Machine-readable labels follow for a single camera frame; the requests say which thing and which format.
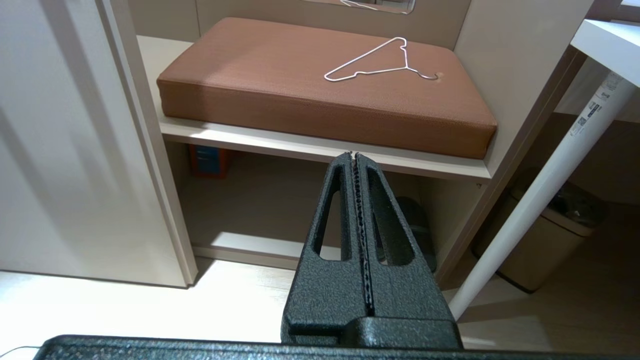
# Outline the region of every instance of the beige trash can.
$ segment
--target beige trash can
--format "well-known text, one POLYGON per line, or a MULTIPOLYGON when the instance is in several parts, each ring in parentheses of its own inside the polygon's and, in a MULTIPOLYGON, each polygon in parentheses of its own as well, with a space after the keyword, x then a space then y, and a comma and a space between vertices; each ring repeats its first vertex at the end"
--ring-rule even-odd
MULTIPOLYGON (((476 236, 473 254, 479 258, 533 182, 539 169, 526 171, 476 236)), ((606 203, 565 183, 513 249, 497 272, 523 291, 536 291, 549 275, 606 217, 606 203)))

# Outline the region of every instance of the shelf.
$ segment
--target shelf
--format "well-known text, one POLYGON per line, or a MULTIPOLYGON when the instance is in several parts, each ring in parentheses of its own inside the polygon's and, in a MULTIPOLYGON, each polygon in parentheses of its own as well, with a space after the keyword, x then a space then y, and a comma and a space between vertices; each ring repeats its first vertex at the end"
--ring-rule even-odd
POLYGON ((160 129, 167 140, 322 162, 353 151, 393 172, 481 184, 491 178, 482 160, 165 117, 156 79, 191 43, 143 36, 138 36, 138 43, 160 129))
MULTIPOLYGON (((245 152, 232 158, 224 180, 191 177, 180 203, 195 254, 295 269, 326 168, 245 152)), ((387 173, 387 181, 396 196, 420 201, 417 177, 387 173)), ((330 209, 321 256, 340 259, 338 206, 330 209)))
POLYGON ((640 86, 640 26, 584 20, 571 45, 640 86))

